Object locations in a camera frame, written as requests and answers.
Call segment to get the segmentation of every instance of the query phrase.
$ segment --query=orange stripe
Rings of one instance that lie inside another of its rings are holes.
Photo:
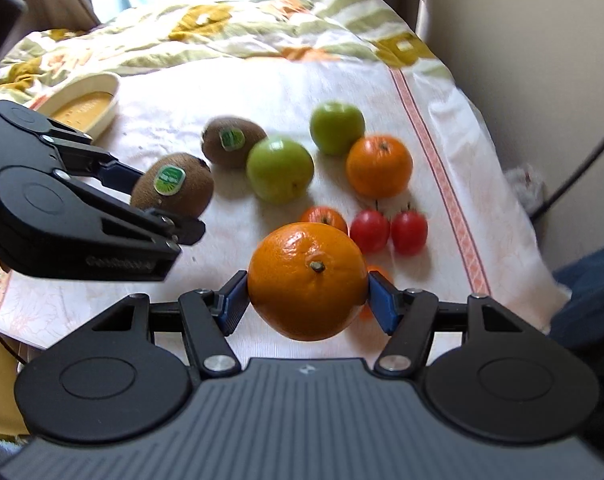
[[[453,186],[451,185],[450,178],[442,163],[442,159],[437,152],[431,133],[419,113],[404,74],[401,70],[389,70],[393,82],[395,83],[395,88],[400,96],[400,101],[406,111],[406,115],[413,125],[413,129],[418,136],[419,145],[421,145],[424,155],[431,167],[433,176],[435,177],[435,182],[437,183],[439,193],[442,196],[444,207],[447,210],[448,220],[450,221],[458,244],[458,249],[460,250],[460,256],[462,257],[464,270],[466,270],[471,290],[473,292],[490,294],[491,289],[486,278],[482,260],[477,251],[476,242],[473,239],[468,222],[460,207],[460,201],[453,190]]]

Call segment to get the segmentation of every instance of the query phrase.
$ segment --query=kiwi sticker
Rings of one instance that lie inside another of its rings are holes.
[[[220,131],[220,140],[225,152],[234,152],[239,150],[246,139],[244,133],[239,128],[223,128]]]
[[[177,166],[162,166],[155,175],[153,186],[155,190],[164,196],[174,195],[179,191],[186,178],[186,172]]]

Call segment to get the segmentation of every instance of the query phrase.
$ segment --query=kiwi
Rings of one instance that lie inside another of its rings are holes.
[[[255,144],[266,138],[257,124],[239,117],[214,118],[202,133],[202,153],[223,168],[245,168],[246,158]]]
[[[198,218],[212,197],[213,176],[207,164],[188,153],[172,153],[140,177],[131,193],[131,205]]]

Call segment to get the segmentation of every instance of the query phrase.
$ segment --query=white plastic bag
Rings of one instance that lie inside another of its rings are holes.
[[[529,164],[507,170],[504,176],[527,214],[533,213],[544,202],[544,181]]]

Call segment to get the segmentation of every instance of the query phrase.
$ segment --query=dark blue cloth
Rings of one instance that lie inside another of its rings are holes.
[[[551,320],[549,336],[566,348],[604,338],[604,248],[554,272],[572,298]]]

